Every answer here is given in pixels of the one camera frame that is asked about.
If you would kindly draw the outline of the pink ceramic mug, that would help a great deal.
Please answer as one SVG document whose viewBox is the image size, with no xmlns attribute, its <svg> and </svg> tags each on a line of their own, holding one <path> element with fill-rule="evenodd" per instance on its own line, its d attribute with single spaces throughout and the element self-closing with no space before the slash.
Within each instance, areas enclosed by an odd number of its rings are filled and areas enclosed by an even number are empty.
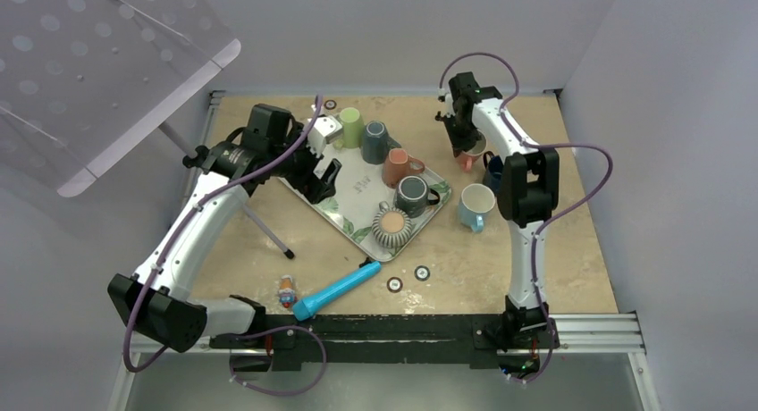
<svg viewBox="0 0 758 411">
<path fill-rule="evenodd" d="M 473 165 L 482 157 L 487 148 L 487 139 L 479 134 L 474 146 L 469 150 L 459 151 L 455 155 L 455 161 L 463 172 L 471 172 Z"/>
</svg>

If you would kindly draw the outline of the navy blue mug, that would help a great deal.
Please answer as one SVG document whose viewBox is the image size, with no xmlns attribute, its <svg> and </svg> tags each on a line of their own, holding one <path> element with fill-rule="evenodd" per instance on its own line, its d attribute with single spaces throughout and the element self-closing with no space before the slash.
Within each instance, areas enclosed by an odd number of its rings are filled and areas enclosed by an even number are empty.
<svg viewBox="0 0 758 411">
<path fill-rule="evenodd" d="M 484 164 L 484 176 L 482 184 L 489 188 L 495 196 L 499 194 L 501 187 L 501 173 L 503 161 L 499 155 L 492 151 L 486 151 L 482 157 Z"/>
</svg>

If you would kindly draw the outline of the terracotta flower mug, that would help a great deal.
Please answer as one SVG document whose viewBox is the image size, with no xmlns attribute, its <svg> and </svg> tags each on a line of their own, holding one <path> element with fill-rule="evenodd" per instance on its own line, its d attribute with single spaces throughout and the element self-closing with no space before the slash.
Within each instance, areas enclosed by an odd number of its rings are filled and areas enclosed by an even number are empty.
<svg viewBox="0 0 758 411">
<path fill-rule="evenodd" d="M 402 179 L 409 175 L 418 175 L 425 171 L 425 164 L 411 156 L 403 148 L 393 148 L 388 152 L 383 164 L 383 183 L 395 189 Z"/>
</svg>

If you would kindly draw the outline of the dark teal mug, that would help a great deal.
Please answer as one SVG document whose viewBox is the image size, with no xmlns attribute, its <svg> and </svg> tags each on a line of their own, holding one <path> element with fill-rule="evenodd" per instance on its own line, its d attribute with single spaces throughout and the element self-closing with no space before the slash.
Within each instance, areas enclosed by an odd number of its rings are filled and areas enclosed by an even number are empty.
<svg viewBox="0 0 758 411">
<path fill-rule="evenodd" d="M 383 164 L 389 151 L 401 148 L 401 144 L 392 138 L 383 122 L 371 121 L 362 135 L 361 156 L 364 162 L 372 165 Z"/>
</svg>

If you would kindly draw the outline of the light blue ceramic mug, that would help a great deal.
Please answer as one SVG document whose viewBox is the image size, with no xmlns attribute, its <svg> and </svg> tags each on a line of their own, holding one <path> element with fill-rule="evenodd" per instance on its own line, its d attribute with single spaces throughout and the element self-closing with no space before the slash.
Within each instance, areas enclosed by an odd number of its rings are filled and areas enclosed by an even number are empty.
<svg viewBox="0 0 758 411">
<path fill-rule="evenodd" d="M 486 218 L 495 204 L 496 198 L 493 191 L 484 184 L 473 183 L 466 186 L 459 196 L 459 223 L 474 233 L 482 232 Z"/>
</svg>

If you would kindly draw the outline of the dark grey-green mug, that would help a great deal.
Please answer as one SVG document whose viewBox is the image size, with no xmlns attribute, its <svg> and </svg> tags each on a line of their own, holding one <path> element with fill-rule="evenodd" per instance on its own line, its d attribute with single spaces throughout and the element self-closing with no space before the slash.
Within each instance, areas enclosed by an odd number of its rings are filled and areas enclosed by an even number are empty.
<svg viewBox="0 0 758 411">
<path fill-rule="evenodd" d="M 428 207 L 437 206 L 441 200 L 440 193 L 431 189 L 423 178 L 409 175 L 403 178 L 396 187 L 394 206 L 409 218 L 415 219 L 421 216 Z"/>
</svg>

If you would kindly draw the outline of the grey ribbed mug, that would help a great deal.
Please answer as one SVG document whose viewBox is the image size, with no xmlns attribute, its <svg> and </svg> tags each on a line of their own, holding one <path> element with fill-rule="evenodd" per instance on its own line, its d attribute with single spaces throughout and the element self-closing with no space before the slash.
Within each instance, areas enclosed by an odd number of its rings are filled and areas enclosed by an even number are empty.
<svg viewBox="0 0 758 411">
<path fill-rule="evenodd" d="M 371 232 L 380 246 L 390 249 L 403 247 L 410 241 L 412 231 L 412 222 L 405 212 L 385 201 L 379 203 Z"/>
</svg>

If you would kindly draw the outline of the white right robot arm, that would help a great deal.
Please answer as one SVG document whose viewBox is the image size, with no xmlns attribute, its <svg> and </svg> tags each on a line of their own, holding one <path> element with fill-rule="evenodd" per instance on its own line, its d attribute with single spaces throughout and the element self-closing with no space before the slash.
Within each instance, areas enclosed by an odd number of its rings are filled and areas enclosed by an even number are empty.
<svg viewBox="0 0 758 411">
<path fill-rule="evenodd" d="M 501 185 L 496 194 L 501 217 L 510 228 L 511 277 L 505 310 L 494 335 L 522 346 L 549 326 L 543 285 L 547 222 L 559 200 L 560 159 L 539 148 L 515 123 L 495 87 L 482 87 L 472 72 L 452 77 L 439 91 L 442 122 L 453 154 L 471 153 L 488 142 L 501 157 Z"/>
</svg>

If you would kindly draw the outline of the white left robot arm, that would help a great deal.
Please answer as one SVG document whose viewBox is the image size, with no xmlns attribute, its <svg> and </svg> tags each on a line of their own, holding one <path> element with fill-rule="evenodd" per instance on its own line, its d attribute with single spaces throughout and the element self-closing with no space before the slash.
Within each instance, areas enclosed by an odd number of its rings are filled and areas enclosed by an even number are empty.
<svg viewBox="0 0 758 411">
<path fill-rule="evenodd" d="M 342 133 L 335 118 L 319 111 L 302 123 L 286 109 L 256 104 L 246 126 L 185 158 L 187 167 L 200 171 L 188 202 L 134 273 L 116 274 L 107 286 L 127 332 L 176 352 L 218 335 L 232 335 L 246 348 L 261 344 L 262 306 L 238 296 L 191 301 L 194 281 L 226 224 L 271 177 L 284 179 L 311 204 L 334 196 L 341 163 L 331 161 L 322 171 L 317 166 Z"/>
</svg>

